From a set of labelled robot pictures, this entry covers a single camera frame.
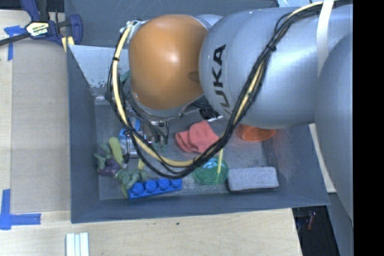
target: green cup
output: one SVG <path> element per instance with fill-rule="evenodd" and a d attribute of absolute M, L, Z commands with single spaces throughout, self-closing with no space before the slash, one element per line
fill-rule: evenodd
<path fill-rule="evenodd" d="M 212 157 L 206 164 L 193 171 L 194 177 L 203 185 L 218 185 L 227 179 L 228 165 L 221 160 L 221 170 L 217 173 L 218 157 Z"/>

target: orange object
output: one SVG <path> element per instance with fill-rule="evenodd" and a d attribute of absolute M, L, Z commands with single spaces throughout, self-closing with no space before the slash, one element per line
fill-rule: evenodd
<path fill-rule="evenodd" d="M 188 15 L 162 15 L 146 22 L 129 47 L 135 99 L 147 108 L 167 110 L 200 97 L 199 55 L 207 33 Z"/>
<path fill-rule="evenodd" d="M 260 142 L 274 136 L 276 129 L 263 129 L 254 126 L 239 124 L 236 135 L 248 142 Z"/>

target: pink sponge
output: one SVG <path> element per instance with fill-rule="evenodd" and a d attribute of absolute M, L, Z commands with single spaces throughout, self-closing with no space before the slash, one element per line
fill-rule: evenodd
<path fill-rule="evenodd" d="M 193 124 L 189 130 L 176 133 L 176 142 L 186 152 L 204 153 L 218 140 L 207 121 Z"/>

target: blue tape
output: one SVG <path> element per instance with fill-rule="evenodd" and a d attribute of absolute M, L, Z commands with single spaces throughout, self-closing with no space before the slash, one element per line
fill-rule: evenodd
<path fill-rule="evenodd" d="M 12 226 L 17 225 L 40 225 L 41 213 L 26 213 L 22 215 L 13 215 L 10 213 L 11 189 L 3 190 L 1 212 L 0 212 L 0 230 L 10 230 Z"/>
<path fill-rule="evenodd" d="M 9 37 L 26 33 L 26 30 L 20 26 L 5 27 L 4 31 L 6 34 L 9 35 Z M 8 61 L 11 61 L 12 59 L 13 59 L 13 43 L 10 43 L 8 46 Z"/>

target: gray sponge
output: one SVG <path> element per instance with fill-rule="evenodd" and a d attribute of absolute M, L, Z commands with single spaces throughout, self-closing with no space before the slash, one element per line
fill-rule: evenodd
<path fill-rule="evenodd" d="M 230 168 L 227 186 L 231 192 L 278 187 L 274 167 Z"/>

